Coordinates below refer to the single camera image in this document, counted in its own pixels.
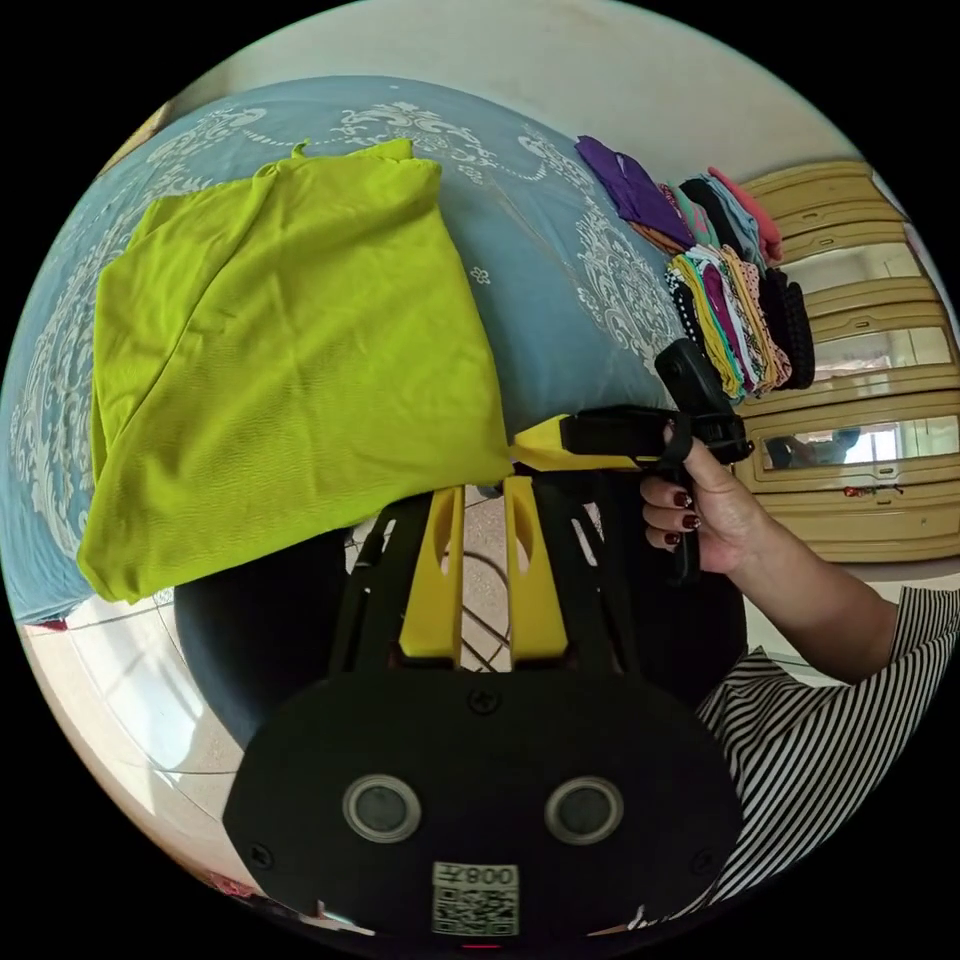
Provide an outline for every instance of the yellow bracket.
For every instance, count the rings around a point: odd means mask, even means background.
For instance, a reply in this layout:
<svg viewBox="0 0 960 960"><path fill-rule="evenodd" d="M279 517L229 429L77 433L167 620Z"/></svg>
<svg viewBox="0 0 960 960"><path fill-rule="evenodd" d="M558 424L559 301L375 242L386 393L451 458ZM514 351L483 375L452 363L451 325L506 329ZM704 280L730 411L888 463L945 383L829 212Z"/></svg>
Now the yellow bracket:
<svg viewBox="0 0 960 960"><path fill-rule="evenodd" d="M553 582L543 530L530 477L503 481L507 513L507 581L510 653L513 665L524 660L553 660L567 649L567 634ZM527 555L521 569L518 546Z"/></svg>
<svg viewBox="0 0 960 960"><path fill-rule="evenodd" d="M510 456L541 472L556 470L638 470L637 463L656 461L656 457L600 457L570 453L563 448L560 424L566 416L554 417L518 433L510 448Z"/></svg>
<svg viewBox="0 0 960 960"><path fill-rule="evenodd" d="M411 659L460 663L464 503L463 487L433 495L400 632L400 649Z"/></svg>

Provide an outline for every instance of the screw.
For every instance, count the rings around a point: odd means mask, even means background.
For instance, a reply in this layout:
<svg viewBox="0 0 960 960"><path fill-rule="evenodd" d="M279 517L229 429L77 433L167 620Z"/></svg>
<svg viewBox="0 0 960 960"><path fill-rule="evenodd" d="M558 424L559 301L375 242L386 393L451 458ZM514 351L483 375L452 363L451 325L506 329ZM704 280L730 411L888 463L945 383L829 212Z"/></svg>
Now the screw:
<svg viewBox="0 0 960 960"><path fill-rule="evenodd" d="M273 868L273 854L262 843L250 844L250 859L260 870Z"/></svg>
<svg viewBox="0 0 960 960"><path fill-rule="evenodd" d="M502 698L499 693L489 690L471 690L467 697L467 706L479 717L489 717L500 709Z"/></svg>

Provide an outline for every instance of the hand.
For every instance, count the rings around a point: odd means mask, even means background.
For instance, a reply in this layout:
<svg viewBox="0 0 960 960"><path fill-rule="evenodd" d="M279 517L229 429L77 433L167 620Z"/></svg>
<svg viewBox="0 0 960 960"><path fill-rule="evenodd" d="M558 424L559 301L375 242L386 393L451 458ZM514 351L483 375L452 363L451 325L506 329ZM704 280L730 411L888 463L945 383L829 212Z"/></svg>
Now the hand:
<svg viewBox="0 0 960 960"><path fill-rule="evenodd" d="M667 440L671 435L668 428ZM733 573L748 558L767 514L699 440L693 441L684 466L694 481L692 502L683 487L660 477L647 477L640 484L647 539L655 547L675 550L682 534L696 530L701 569Z"/></svg>

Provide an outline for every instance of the finger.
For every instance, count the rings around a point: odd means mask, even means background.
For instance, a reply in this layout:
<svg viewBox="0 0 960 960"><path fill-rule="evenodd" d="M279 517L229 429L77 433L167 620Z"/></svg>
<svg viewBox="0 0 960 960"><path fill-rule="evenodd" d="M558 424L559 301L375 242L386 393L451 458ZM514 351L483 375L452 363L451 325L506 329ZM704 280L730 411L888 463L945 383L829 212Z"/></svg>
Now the finger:
<svg viewBox="0 0 960 960"><path fill-rule="evenodd" d="M669 550L673 553L680 543L680 534L668 530L657 530L655 527L647 527L647 540L660 550Z"/></svg>
<svg viewBox="0 0 960 960"><path fill-rule="evenodd" d="M683 487L662 477L649 476L641 480L640 496L654 507L684 509L693 506L690 494Z"/></svg>
<svg viewBox="0 0 960 960"><path fill-rule="evenodd" d="M663 533L690 533L700 527L700 518L691 510L665 509L647 504L643 508L643 519L655 530Z"/></svg>
<svg viewBox="0 0 960 960"><path fill-rule="evenodd" d="M663 436L669 443L673 436L673 427L667 426ZM693 446L683 465L697 486L710 493L723 493L737 485L733 474L696 437L693 438Z"/></svg>

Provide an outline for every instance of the white wall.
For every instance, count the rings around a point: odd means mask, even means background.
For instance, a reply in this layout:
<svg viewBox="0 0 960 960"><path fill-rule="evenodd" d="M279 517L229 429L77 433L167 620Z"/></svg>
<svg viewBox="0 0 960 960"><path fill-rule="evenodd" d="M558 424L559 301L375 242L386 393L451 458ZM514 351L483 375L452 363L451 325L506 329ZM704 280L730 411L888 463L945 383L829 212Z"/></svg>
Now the white wall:
<svg viewBox="0 0 960 960"><path fill-rule="evenodd" d="M747 179L853 145L762 67L613 0L365 0L247 47L178 98L175 116L310 76L425 80L589 133L658 179L720 167Z"/></svg>

